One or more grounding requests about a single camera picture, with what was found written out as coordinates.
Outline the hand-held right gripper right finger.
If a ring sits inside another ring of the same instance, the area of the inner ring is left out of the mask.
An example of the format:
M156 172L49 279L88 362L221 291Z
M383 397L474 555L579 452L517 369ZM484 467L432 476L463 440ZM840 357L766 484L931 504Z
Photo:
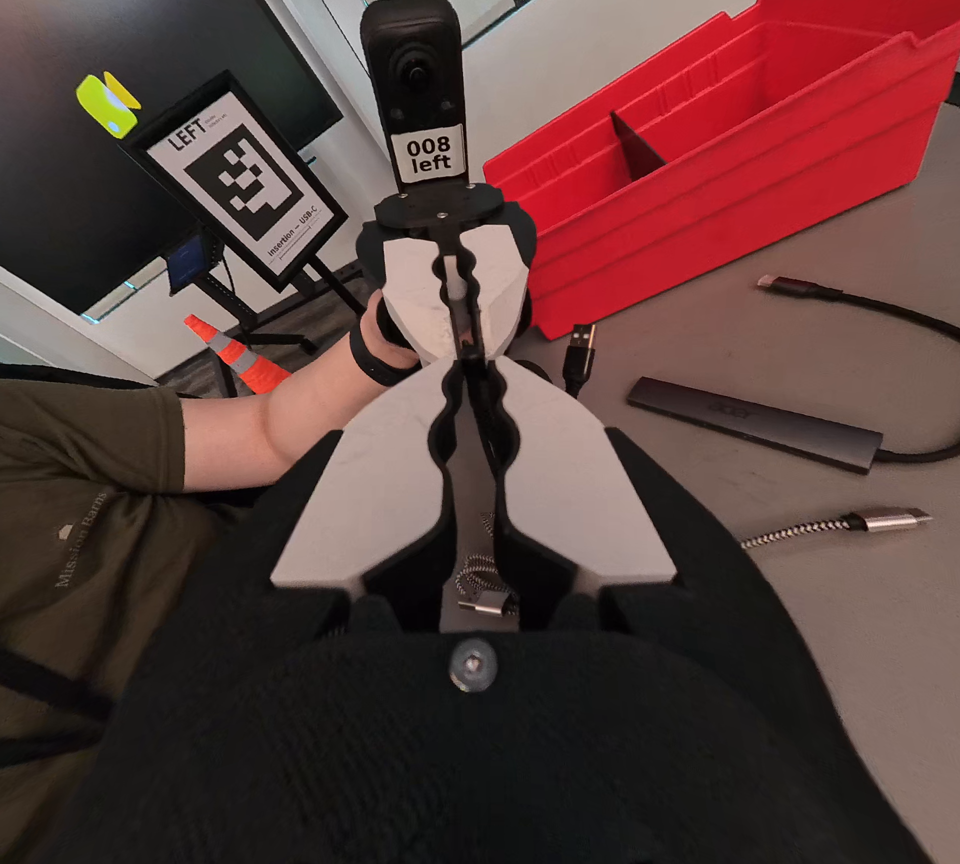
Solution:
M672 584L677 566L601 420L511 358L488 370L503 446L494 555L519 615L550 618L571 594Z

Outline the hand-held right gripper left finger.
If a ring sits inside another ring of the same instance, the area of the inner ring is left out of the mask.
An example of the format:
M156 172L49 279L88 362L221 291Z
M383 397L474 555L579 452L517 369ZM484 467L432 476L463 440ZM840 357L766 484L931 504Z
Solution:
M270 573L278 589L385 598L396 614L438 614L457 558L449 462L460 368L417 371L343 428Z

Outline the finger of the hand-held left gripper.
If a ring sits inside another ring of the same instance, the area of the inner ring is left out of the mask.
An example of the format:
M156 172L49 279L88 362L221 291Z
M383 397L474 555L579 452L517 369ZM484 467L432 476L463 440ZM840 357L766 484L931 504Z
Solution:
M457 357L450 307L434 271L440 256L438 245L422 238L397 238L383 245L383 300L398 331L425 365Z
M506 224L482 224L466 233L466 249L475 258L479 329L486 359L503 355L518 332L527 293L529 268Z

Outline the small light grey adapter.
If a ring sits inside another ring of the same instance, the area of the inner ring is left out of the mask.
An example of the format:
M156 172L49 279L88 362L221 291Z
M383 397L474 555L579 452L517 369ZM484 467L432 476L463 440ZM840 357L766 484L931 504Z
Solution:
M442 262L442 285L446 293L451 328L457 354L465 346L474 344L474 319L469 300L469 284L461 275L455 255L444 255Z

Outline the grey usb hub with cable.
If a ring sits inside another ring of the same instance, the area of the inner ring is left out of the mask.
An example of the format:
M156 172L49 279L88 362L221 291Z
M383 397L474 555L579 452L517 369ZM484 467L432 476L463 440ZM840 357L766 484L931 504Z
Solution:
M849 294L816 282L766 274L757 287L795 299L852 306L932 331L957 343L957 325L903 306ZM870 474L874 465L917 467L958 459L959 442L922 452L882 447L882 433L799 414L651 377L639 378L626 397L633 408L750 443L826 464L845 472Z

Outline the person's left hand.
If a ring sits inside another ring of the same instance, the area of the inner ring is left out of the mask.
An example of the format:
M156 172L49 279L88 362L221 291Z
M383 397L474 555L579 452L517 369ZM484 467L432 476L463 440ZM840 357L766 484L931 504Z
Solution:
M379 322L382 291L374 290L360 321L361 336L368 352L394 371L409 371L421 365L419 355L410 347L392 342L385 336Z

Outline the orange traffic cone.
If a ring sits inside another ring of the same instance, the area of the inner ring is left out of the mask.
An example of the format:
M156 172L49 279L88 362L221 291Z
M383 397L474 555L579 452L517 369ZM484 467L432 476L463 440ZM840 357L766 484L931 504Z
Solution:
M183 323L255 395L270 394L293 377L290 371L255 353L244 343L229 337L193 314L187 315Z

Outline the black easel tripod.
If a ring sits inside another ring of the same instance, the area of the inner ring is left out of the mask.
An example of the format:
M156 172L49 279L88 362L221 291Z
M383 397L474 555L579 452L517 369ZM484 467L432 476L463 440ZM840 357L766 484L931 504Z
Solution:
M226 264L224 241L204 228L198 233L203 234L207 243L210 268L208 273L197 278L192 286L197 287L234 318L235 330L230 332L230 335L247 346L293 346L308 356L318 354L318 345L305 334L271 333L264 332L263 328L278 318L303 309L327 294L335 295L352 315L359 317L364 313L365 304L347 287L346 283L348 279L362 276L359 265L357 263L349 265L345 275L342 275L339 271L331 270L318 254L308 256L306 265L297 270L291 278L290 285L295 293L291 302L273 305L265 311L256 311L236 293L234 285L224 284L213 274L217 266Z

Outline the black framed marker sign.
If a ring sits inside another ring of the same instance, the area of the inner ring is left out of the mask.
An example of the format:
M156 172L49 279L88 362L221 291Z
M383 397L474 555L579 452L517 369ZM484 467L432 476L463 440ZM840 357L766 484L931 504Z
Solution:
M228 70L132 131L123 145L277 292L349 218Z

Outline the small dark tablet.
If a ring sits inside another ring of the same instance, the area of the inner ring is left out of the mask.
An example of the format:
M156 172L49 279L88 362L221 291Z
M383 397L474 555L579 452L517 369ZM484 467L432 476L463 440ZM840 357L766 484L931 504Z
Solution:
M169 294L173 297L210 270L210 254L204 234L196 232L165 257Z

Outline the red plastic bin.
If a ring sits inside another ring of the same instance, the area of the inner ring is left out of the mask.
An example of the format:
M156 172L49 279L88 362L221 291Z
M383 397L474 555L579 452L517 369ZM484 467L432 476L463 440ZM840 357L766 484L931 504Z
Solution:
M910 184L959 0L755 0L484 164L534 220L554 340Z

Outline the person's olive shirt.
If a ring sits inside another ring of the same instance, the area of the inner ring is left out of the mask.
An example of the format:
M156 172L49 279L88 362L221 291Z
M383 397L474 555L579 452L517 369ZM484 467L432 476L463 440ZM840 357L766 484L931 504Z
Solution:
M2 685L2 862L37 854L186 578L255 500L184 491L186 403L214 399L2 381L2 650L80 704Z

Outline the yellow green sticker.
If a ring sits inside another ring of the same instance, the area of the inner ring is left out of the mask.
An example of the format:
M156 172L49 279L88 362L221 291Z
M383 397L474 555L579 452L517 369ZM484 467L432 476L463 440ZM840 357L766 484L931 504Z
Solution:
M115 139L126 138L139 124L141 103L110 71L86 75L76 88L82 109Z

